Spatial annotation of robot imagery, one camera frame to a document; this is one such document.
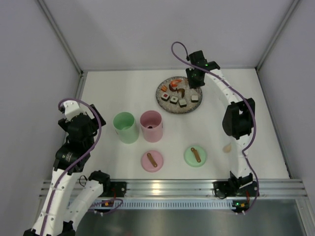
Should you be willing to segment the orange shrimp piece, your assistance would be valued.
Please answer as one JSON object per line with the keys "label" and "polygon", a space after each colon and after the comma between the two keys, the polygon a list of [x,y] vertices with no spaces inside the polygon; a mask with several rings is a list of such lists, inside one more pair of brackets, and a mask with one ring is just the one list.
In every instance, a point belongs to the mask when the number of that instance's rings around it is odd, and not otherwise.
{"label": "orange shrimp piece", "polygon": [[177,87],[178,84],[181,83],[181,82],[182,82],[181,79],[172,80],[172,81],[170,82],[170,85],[171,85],[171,87],[175,88],[175,87]]}

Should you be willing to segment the dark purple octopus piece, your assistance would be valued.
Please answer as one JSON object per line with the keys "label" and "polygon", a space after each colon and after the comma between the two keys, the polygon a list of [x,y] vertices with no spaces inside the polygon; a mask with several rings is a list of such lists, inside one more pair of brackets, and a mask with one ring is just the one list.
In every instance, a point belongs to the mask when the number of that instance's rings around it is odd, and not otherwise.
{"label": "dark purple octopus piece", "polygon": [[169,90],[172,92],[178,92],[178,89],[176,87],[172,87],[171,85],[169,85]]}

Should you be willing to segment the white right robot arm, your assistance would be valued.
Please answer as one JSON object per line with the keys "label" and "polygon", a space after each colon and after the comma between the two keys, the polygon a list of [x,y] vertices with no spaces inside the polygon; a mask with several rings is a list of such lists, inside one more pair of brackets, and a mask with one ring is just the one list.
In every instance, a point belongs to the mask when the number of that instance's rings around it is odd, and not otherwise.
{"label": "white right robot arm", "polygon": [[208,62],[202,51],[188,55],[187,61],[189,68],[186,74],[190,88],[196,89],[209,82],[225,108],[222,128],[230,138],[230,177],[227,181],[215,182],[215,195],[219,198],[257,196],[258,178],[247,158],[248,149],[256,136],[255,101],[234,89],[224,78],[219,65],[214,61]]}

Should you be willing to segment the brown seaweed piece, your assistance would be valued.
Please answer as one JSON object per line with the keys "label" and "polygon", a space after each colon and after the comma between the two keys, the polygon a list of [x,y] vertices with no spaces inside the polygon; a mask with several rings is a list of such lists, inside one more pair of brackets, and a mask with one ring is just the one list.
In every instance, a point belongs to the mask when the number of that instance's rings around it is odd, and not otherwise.
{"label": "brown seaweed piece", "polygon": [[181,98],[184,98],[184,97],[185,97],[185,89],[184,89],[184,88],[179,88],[179,89],[177,89],[177,93],[180,93],[180,94],[181,94]]}

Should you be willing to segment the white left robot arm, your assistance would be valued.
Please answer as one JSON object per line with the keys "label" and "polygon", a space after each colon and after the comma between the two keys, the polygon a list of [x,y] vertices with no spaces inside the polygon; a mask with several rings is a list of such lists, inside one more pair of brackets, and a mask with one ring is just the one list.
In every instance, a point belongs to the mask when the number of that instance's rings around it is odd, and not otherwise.
{"label": "white left robot arm", "polygon": [[70,199],[106,122],[94,105],[79,99],[63,99],[58,109],[65,115],[58,124],[68,136],[56,152],[48,194],[38,219],[24,232],[26,236],[75,235],[97,197],[107,196],[111,191],[110,176],[94,171],[80,194],[73,201]]}

